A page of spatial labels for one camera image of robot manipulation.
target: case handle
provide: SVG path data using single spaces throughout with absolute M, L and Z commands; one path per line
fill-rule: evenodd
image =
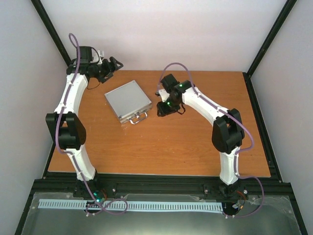
M 141 122 L 142 120 L 146 119 L 147 117 L 148 117 L 148 115 L 147 115 L 147 113 L 145 112 L 145 117 L 142 117 L 142 118 L 138 119 L 136 122 L 133 122 L 132 119 L 129 119 L 129 121 L 131 122 L 131 124 L 135 125 L 135 124 Z

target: cable clip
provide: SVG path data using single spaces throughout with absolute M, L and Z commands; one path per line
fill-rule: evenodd
M 216 111 L 217 112 L 220 112 L 222 109 L 220 109 L 220 108 L 223 108 L 223 106 L 221 106 L 221 105 L 218 105 L 218 106 L 216 106 Z

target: black bracket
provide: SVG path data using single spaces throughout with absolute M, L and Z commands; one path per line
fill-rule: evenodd
M 186 110 L 183 106 L 182 94 L 185 93 L 187 89 L 191 88 L 190 81 L 187 80 L 180 83 L 172 74 L 169 74 L 163 77 L 161 84 L 165 91 L 170 95 L 166 101 L 157 103 L 157 115 L 159 117 L 164 117 L 173 113 L 184 114 Z M 180 106 L 183 109 L 182 113 L 178 112 L 180 110 Z
M 228 114 L 242 123 L 237 109 L 228 111 Z M 236 146 L 242 145 L 244 137 L 244 130 L 226 115 L 217 117 L 213 122 L 212 143 L 222 153 L 230 154 Z
M 110 61 L 105 58 L 101 64 L 92 62 L 92 47 L 82 46 L 80 49 L 80 66 L 78 72 L 86 76 L 88 82 L 91 77 L 95 77 L 99 82 L 104 83 L 113 77 L 113 73 L 123 67 L 123 64 L 117 61 L 114 57 L 110 57 Z M 70 62 L 67 68 L 67 75 L 74 73 L 76 70 L 76 60 Z
M 47 123 L 50 135 L 55 142 L 55 131 L 59 114 L 47 114 L 45 121 Z M 86 141 L 86 130 L 79 120 L 78 116 L 72 112 L 62 114 L 59 128 L 59 146 L 61 149 L 75 148 L 80 149 Z

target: black extrusion rail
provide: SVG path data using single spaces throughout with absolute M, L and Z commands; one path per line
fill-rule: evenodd
M 67 66 L 70 64 L 70 57 L 67 53 L 67 50 L 65 49 L 57 31 L 55 30 L 47 12 L 45 11 L 45 8 L 40 0 L 31 0 L 33 3 L 36 11 L 38 12 L 38 15 L 42 19 L 45 27 L 47 28 L 52 40 L 54 41 L 55 45 L 57 46 L 61 56 L 63 57 L 65 63 Z
M 283 9 L 279 13 L 272 29 L 269 31 L 268 36 L 265 38 L 259 52 L 257 53 L 256 57 L 254 58 L 248 72 L 248 78 L 251 78 L 253 73 L 255 72 L 256 68 L 258 67 L 259 63 L 261 62 L 263 56 L 265 55 L 266 51 L 268 50 L 270 44 L 273 42 L 276 34 L 278 33 L 279 29 L 285 22 L 288 14 L 290 13 L 291 9 L 295 5 L 297 0 L 287 0 Z

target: black aluminum frame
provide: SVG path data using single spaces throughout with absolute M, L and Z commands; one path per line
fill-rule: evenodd
M 70 57 L 60 40 L 49 16 L 47 15 L 40 0 L 31 0 L 36 8 L 40 18 L 46 26 L 51 35 L 56 47 L 62 55 L 65 63 L 68 65 Z M 265 123 L 261 114 L 261 110 L 256 98 L 251 77 L 258 65 L 260 64 L 263 56 L 269 48 L 271 42 L 274 40 L 279 29 L 283 25 L 288 14 L 295 5 L 296 0 L 287 0 L 283 9 L 281 10 L 277 20 L 275 21 L 272 29 L 268 33 L 264 43 L 262 44 L 258 54 L 253 60 L 249 70 L 243 72 L 244 80 L 246 83 L 247 92 L 250 98 L 258 130 L 260 133 L 262 145 L 265 151 L 268 167 L 270 170 L 270 178 L 260 178 L 266 195 L 283 195 L 288 196 L 296 216 L 300 231 L 302 234 L 308 234 L 297 201 L 295 199 L 290 183 L 283 183 L 278 168 L 278 164 L 268 137 Z M 74 195 L 89 198 L 88 193 L 84 190 L 84 186 L 76 179 L 76 173 L 58 173 L 48 172 L 48 167 L 54 152 L 55 145 L 52 146 L 42 179 L 34 181 L 33 187 L 30 191 L 24 212 L 21 216 L 19 225 L 16 230 L 16 235 L 22 233 L 22 229 L 28 214 L 33 195 L 36 192 L 72 192 Z M 213 188 L 220 183 L 218 177 L 185 177 L 185 176 L 155 176 L 155 175 L 127 175 L 127 174 L 99 174 L 99 178 L 106 189 L 108 197 L 119 197 L 128 193 L 144 193 L 144 194 L 187 194 L 195 195 L 204 199 L 214 199 L 218 202 L 228 202 L 219 194 L 213 193 Z M 251 195 L 260 195 L 261 189 L 259 184 L 254 179 L 247 179 L 240 182 L 241 187 L 248 190 Z M 204 189 L 209 189 L 209 193 L 205 193 Z

